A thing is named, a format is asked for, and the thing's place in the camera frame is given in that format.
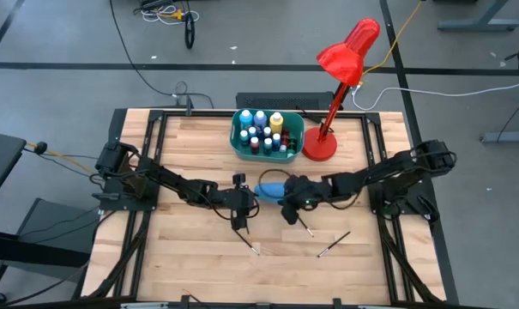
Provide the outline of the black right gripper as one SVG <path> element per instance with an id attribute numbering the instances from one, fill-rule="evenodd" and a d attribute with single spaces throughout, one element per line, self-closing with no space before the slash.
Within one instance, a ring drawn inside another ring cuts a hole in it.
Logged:
<path id="1" fill-rule="evenodd" d="M 327 199 L 331 186 L 327 181 L 313 181 L 306 176 L 292 175 L 283 185 L 284 205 L 281 215 L 289 225 L 294 225 L 299 219 L 299 209 L 315 209 Z"/>

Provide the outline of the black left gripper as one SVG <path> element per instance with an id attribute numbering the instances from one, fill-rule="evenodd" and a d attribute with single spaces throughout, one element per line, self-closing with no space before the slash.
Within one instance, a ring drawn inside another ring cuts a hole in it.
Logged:
<path id="1" fill-rule="evenodd" d="M 230 222 L 233 230 L 245 228 L 247 219 L 250 215 L 257 215 L 259 212 L 258 195 L 249 189 L 245 184 L 244 173 L 237 173 L 232 176 L 232 189 L 225 190 L 224 205 L 230 210 Z"/>

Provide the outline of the blue plastic cup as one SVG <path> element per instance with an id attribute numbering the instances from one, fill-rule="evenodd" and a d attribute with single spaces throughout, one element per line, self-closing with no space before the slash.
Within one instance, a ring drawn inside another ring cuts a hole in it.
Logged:
<path id="1" fill-rule="evenodd" d="M 278 203 L 285 196 L 283 183 L 262 183 L 256 185 L 254 192 L 257 198 L 267 203 Z"/>

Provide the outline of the silver ferrule black paintbrush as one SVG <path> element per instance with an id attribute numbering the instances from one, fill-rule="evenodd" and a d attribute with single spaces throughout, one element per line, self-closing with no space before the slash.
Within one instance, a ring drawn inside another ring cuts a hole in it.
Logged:
<path id="1" fill-rule="evenodd" d="M 311 231 L 311 229 L 305 224 L 305 222 L 299 217 L 299 222 L 301 223 L 301 225 L 305 228 L 306 232 L 312 237 L 314 238 L 315 235 L 314 233 Z"/>

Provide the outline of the large yellow paint bottle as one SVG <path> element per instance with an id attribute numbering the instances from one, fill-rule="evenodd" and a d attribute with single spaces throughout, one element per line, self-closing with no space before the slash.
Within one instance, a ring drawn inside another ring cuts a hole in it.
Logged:
<path id="1" fill-rule="evenodd" d="M 269 127 L 272 134 L 281 134 L 284 118 L 280 112 L 274 112 L 269 118 Z"/>

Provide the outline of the large light blue paint bottle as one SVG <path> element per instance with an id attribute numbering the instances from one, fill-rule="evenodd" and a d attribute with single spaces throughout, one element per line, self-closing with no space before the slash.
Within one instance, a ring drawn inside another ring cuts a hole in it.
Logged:
<path id="1" fill-rule="evenodd" d="M 244 109 L 238 118 L 241 130 L 248 130 L 248 128 L 253 125 L 254 116 L 250 110 Z"/>

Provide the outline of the teal plastic bin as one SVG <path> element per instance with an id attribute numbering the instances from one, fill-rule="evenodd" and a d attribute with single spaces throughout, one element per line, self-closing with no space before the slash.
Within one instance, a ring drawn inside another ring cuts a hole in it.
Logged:
<path id="1" fill-rule="evenodd" d="M 304 147 L 304 133 L 305 133 L 305 123 L 302 117 L 296 112 L 281 112 L 281 115 L 284 118 L 283 128 L 288 128 L 290 130 L 290 138 L 295 138 L 298 142 L 296 155 L 287 158 L 287 152 L 281 153 L 280 150 L 275 152 L 272 149 L 271 155 L 265 155 L 263 153 L 263 140 L 264 137 L 261 133 L 257 132 L 257 138 L 260 141 L 260 151 L 259 154 L 252 154 L 249 146 L 243 146 L 240 142 L 240 122 L 239 115 L 244 109 L 237 110 L 232 116 L 232 124 L 229 135 L 229 143 L 232 146 L 233 151 L 237 155 L 237 157 L 241 160 L 245 161 L 260 161 L 260 162 L 268 162 L 268 163 L 277 163 L 277 164 L 289 164 L 293 162 L 297 156 L 300 154 L 301 150 Z M 256 112 L 261 109 L 252 109 L 249 108 L 255 116 Z M 273 110 L 263 110 L 266 114 L 267 126 L 269 126 L 269 118 L 275 112 Z"/>

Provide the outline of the black grille box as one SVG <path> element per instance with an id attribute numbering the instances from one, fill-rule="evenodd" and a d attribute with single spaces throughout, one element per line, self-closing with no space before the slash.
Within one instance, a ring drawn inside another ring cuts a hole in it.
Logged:
<path id="1" fill-rule="evenodd" d="M 335 95 L 333 92 L 304 93 L 237 93 L 238 109 L 268 110 L 328 110 Z"/>

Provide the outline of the red desk lamp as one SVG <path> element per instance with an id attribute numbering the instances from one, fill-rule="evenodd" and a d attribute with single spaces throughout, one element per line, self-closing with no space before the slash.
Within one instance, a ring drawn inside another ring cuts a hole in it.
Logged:
<path id="1" fill-rule="evenodd" d="M 329 131 L 350 88 L 359 84 L 364 71 L 364 58 L 380 34 L 379 24 L 372 18 L 360 20 L 341 42 L 325 48 L 317 55 L 320 66 L 337 81 L 329 114 L 320 127 L 305 132 L 303 154 L 313 161 L 326 161 L 337 150 L 337 140 Z"/>

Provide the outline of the black cart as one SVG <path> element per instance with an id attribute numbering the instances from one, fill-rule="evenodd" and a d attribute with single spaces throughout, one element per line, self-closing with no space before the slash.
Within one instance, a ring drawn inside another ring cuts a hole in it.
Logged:
<path id="1" fill-rule="evenodd" d="M 26 242 L 90 253 L 93 231 L 99 220 L 97 208 L 78 209 L 38 198 L 18 234 Z M 66 266 L 2 261 L 0 304 L 36 293 L 58 281 L 68 286 L 69 296 L 73 296 L 82 286 L 84 272 L 84 269 Z"/>

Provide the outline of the gray desk foot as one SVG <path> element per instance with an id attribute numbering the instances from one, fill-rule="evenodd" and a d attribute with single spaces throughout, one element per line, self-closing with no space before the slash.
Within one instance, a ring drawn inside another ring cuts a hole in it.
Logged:
<path id="1" fill-rule="evenodd" d="M 519 131 L 487 132 L 481 136 L 482 143 L 519 142 Z"/>

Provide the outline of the gray desk leg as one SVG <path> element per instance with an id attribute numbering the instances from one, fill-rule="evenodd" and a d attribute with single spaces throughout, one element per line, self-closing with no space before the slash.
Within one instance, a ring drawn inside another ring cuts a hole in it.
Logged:
<path id="1" fill-rule="evenodd" d="M 473 19 L 447 20 L 438 23 L 441 31 L 465 32 L 513 32 L 519 27 L 519 20 L 498 19 L 495 15 L 509 0 L 492 0 L 484 13 Z"/>

